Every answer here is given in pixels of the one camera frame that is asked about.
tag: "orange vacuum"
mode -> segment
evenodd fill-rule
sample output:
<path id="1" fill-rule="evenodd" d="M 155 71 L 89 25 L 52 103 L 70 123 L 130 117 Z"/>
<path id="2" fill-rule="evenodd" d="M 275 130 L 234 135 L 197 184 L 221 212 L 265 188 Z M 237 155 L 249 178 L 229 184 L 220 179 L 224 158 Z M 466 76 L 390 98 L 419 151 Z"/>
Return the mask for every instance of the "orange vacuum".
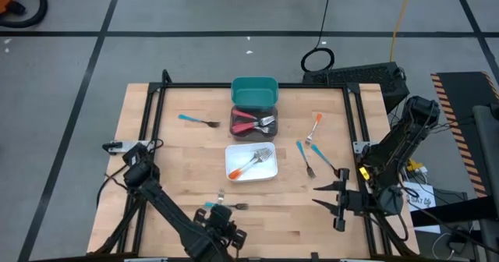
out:
<path id="1" fill-rule="evenodd" d="M 8 14 L 15 14 L 22 16 L 26 13 L 26 8 L 15 0 L 0 0 L 0 27 L 10 28 L 25 28 L 38 24 L 47 14 L 48 2 L 47 0 L 40 0 L 38 11 L 25 20 L 6 20 L 5 16 Z"/>

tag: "wooden tabletop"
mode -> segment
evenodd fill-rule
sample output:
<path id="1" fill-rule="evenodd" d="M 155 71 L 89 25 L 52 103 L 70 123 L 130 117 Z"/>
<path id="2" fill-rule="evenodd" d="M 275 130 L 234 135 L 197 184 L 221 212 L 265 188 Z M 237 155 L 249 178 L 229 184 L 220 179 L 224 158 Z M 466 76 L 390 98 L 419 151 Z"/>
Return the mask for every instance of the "wooden tabletop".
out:
<path id="1" fill-rule="evenodd" d="M 384 102 L 378 85 L 360 85 L 367 127 L 371 140 L 381 140 L 389 131 Z M 139 134 L 146 84 L 130 84 L 123 101 L 115 138 L 136 140 Z M 167 89 L 161 118 L 159 138 L 165 145 L 157 150 L 155 163 L 161 170 L 163 190 L 192 218 L 196 209 L 206 201 L 216 201 L 220 188 L 225 189 L 226 204 L 248 203 L 249 210 L 234 211 L 232 220 L 248 233 L 241 257 L 310 257 L 318 252 L 321 258 L 368 258 L 363 219 L 345 212 L 344 232 L 333 229 L 333 216 L 312 199 L 335 202 L 336 192 L 314 191 L 334 181 L 330 167 L 309 147 L 305 148 L 310 166 L 317 177 L 309 179 L 298 149 L 297 140 L 305 140 L 315 116 L 322 113 L 314 134 L 314 143 L 336 168 L 350 168 L 348 189 L 357 189 L 356 174 L 345 116 L 342 91 L 334 89 L 280 89 L 277 103 L 279 132 L 274 139 L 278 157 L 278 175 L 268 181 L 232 183 L 225 177 L 225 148 L 236 144 L 228 131 L 232 107 L 230 89 Z M 350 97 L 356 132 L 359 123 L 355 98 Z M 155 112 L 151 111 L 152 127 Z M 210 121 L 222 121 L 212 129 L 204 124 L 178 119 L 179 114 Z M 122 166 L 122 156 L 111 156 L 108 174 Z M 126 201 L 123 189 L 110 182 L 101 195 L 88 251 L 96 250 L 114 230 L 122 218 Z M 407 245 L 419 252 L 412 227 L 408 204 L 404 202 L 402 217 L 409 228 Z M 398 217 L 388 218 L 397 233 L 403 236 Z M 376 226 L 378 253 L 383 253 Z M 129 227 L 127 249 L 135 220 Z M 142 257 L 185 257 L 179 236 L 162 216 L 147 205 L 142 243 Z"/>

